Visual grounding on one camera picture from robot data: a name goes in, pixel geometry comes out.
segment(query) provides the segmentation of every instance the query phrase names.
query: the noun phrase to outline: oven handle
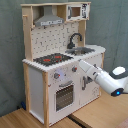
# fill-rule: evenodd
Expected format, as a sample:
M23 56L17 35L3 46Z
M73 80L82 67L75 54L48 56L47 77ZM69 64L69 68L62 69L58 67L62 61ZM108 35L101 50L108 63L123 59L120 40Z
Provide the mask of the oven handle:
M59 85L59 87L66 87L66 86L70 85L72 82L73 81L71 80L71 81L67 82L66 84Z

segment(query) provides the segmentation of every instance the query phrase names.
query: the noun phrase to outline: wooden toy kitchen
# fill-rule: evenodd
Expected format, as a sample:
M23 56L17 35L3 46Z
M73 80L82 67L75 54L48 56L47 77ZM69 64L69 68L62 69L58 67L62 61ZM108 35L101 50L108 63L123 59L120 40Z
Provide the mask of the wooden toy kitchen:
M103 66L105 49L85 45L90 2L22 4L27 112L49 127L100 95L79 67Z

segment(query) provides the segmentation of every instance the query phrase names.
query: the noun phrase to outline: stove top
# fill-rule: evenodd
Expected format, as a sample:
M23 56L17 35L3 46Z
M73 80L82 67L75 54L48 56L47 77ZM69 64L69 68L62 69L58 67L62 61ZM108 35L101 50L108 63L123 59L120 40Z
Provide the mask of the stove top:
M51 66L51 65L54 65L57 63L64 62L64 61L69 60L69 59L73 59L73 57L63 55L60 53L54 53L51 55L36 58L36 59L34 59L34 62L37 62L39 64L42 64L42 65L48 67L48 66Z

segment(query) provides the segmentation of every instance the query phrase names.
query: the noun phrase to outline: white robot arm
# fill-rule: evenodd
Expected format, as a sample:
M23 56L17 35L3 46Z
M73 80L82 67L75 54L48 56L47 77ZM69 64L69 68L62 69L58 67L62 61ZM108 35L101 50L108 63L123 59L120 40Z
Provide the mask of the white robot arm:
M93 66L84 60L80 60L82 70L101 86L111 96L119 96L128 93L128 71L123 67L117 67L109 74L99 67Z

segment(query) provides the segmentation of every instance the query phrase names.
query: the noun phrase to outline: white countertop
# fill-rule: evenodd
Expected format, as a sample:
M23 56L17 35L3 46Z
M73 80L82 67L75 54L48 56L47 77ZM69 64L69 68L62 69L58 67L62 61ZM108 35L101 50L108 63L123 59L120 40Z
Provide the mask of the white countertop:
M85 55L80 55L80 56L74 56L74 55L65 53L65 51L61 51L61 52L60 52L61 54L64 54L64 55L73 57L74 59L67 60L67 61L65 61L65 62L58 63L58 64L55 64L55 65L51 65L51 66L49 66L49 67L43 66L43 65L38 64L38 63L36 63L36 62L31 62L31 61L29 61L29 60L27 60L27 59L24 59L23 62L24 62L24 63L27 63L28 65L31 65L31 66L33 66L33 67L39 69L39 70L48 72L48 71L51 70L51 69L54 69L54 68L63 66L63 65L65 65L65 64L69 64L69 63L78 61L78 60L80 60L80 59L90 58L90 57L92 57L92 56L96 56L96 55L98 55L98 54L101 54L101 53L104 53L104 52L105 52L105 48L103 48L103 47L101 47L101 46L97 46L97 45L86 45L86 48L91 48L91 49L94 49L95 51L94 51L94 52L90 52L90 53L85 54Z

